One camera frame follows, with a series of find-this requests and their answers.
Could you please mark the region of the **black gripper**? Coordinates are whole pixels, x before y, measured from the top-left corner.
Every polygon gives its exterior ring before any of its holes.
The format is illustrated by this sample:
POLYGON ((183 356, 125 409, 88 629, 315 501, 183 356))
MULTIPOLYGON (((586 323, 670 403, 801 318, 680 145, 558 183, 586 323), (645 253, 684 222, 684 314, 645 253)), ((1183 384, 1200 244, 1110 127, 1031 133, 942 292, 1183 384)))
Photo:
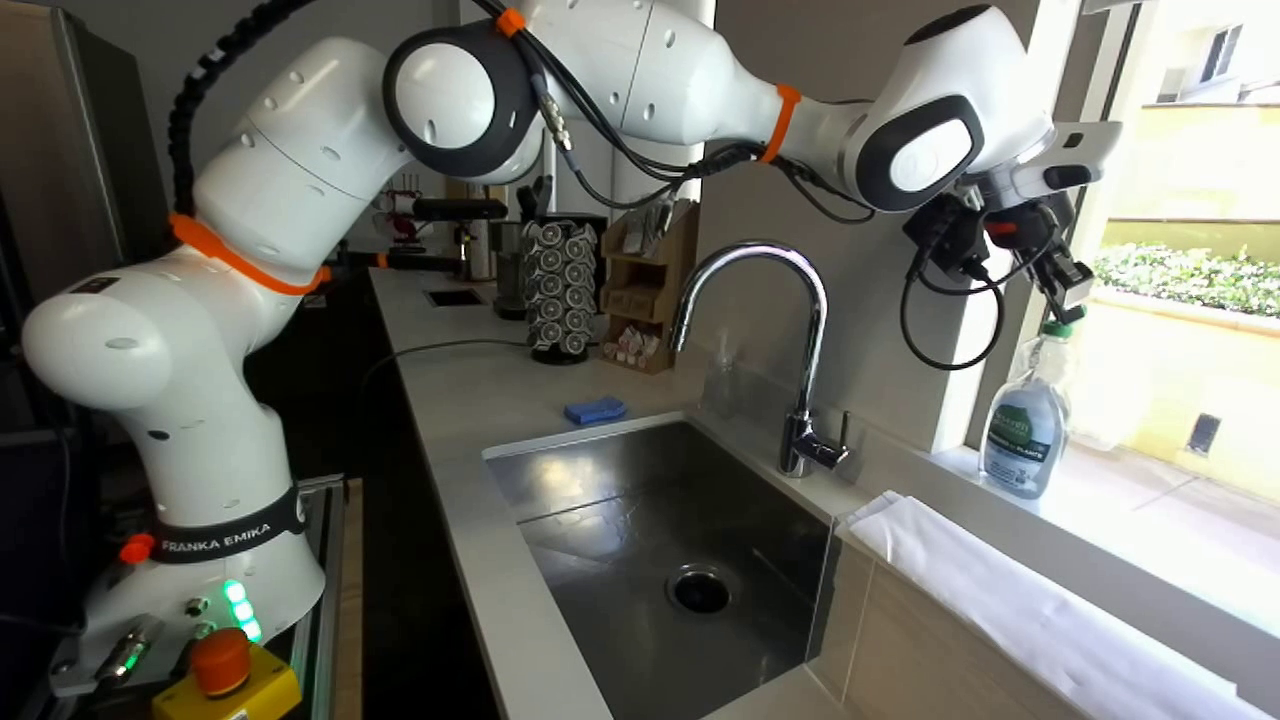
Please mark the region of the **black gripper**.
POLYGON ((1093 270, 1067 253, 1064 276, 1048 253, 1067 239, 1076 212, 1064 197, 1026 202, 983 222, 983 232, 997 247, 1012 253, 1019 265, 1036 270, 1036 290, 1048 302, 1048 314, 1058 318, 1093 292, 1093 270))

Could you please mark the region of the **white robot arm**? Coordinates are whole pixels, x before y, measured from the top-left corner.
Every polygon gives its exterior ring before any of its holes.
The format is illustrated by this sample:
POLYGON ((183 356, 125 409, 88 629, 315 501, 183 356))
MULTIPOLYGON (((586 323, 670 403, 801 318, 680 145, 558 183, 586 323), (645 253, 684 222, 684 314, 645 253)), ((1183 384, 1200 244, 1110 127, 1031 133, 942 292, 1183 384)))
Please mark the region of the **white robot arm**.
POLYGON ((990 3, 899 46, 868 105, 753 78, 719 31, 658 0, 523 0, 375 51, 301 51, 207 166, 176 167, 170 247, 41 302, 19 349, 55 397, 108 412, 138 451, 156 529, 88 594, 60 676, 119 676, 128 640, 240 629, 273 640, 323 595, 284 426, 244 379, 323 284, 323 260, 391 178, 502 183, 558 152, 565 115, 648 159, 664 197, 734 159, 870 212, 977 193, 1008 212, 1094 178, 1085 138, 1022 107, 1031 57, 990 3))

